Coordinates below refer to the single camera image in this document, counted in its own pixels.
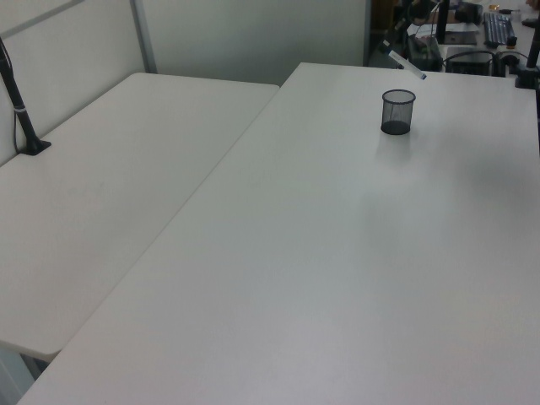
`wall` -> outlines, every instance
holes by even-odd
[[[85,0],[4,43],[39,137],[144,71],[129,0]],[[0,165],[14,156],[12,128],[13,107],[1,83]]]
[[[138,0],[138,9],[158,73],[281,85],[300,62],[362,65],[369,3]]]

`pencil cup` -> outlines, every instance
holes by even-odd
[[[408,90],[389,90],[382,95],[381,130],[389,135],[403,135],[411,130],[416,95]]]

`white partition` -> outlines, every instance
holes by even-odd
[[[0,405],[15,405],[33,383],[20,356],[0,348]]]
[[[39,137],[143,72],[129,0],[85,0],[4,43]],[[12,128],[13,107],[0,83],[0,165],[14,156]]]
[[[138,0],[158,73],[278,85],[300,62],[362,65],[369,3]]]

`keyboard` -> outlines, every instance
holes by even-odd
[[[486,33],[485,45],[489,48],[506,45],[508,38],[515,37],[510,18],[502,14],[484,13],[483,27]]]

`tabletop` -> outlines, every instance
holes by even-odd
[[[536,405],[539,160],[509,78],[301,64],[20,405]]]
[[[0,344],[51,360],[276,91],[134,74],[0,168]]]
[[[525,0],[476,0],[471,1],[470,3],[477,3],[482,5],[483,11],[485,13],[489,13],[489,5],[490,4],[498,4],[500,6],[500,9],[511,9],[511,10],[522,10],[521,16],[519,19],[514,19],[512,21],[512,28],[514,30],[514,33],[516,34],[517,43],[516,47],[514,49],[507,49],[506,46],[499,46],[496,50],[492,48],[487,48],[483,42],[485,41],[485,33],[484,33],[484,27],[483,24],[478,26],[478,34],[477,34],[477,45],[475,46],[464,46],[459,45],[457,47],[465,47],[465,48],[472,48],[474,49],[480,49],[480,50],[489,50],[492,52],[500,51],[500,52],[520,52],[525,56],[529,55],[529,50],[531,49],[532,44],[532,37],[534,35],[534,29],[529,28],[521,24],[522,19],[529,19],[529,18],[537,18],[538,11],[533,10],[531,7],[527,6],[525,4]],[[443,58],[446,58],[448,48],[456,47],[453,45],[443,45],[439,46],[440,54]],[[521,62],[523,64],[527,63],[527,60],[525,57],[519,57]]]

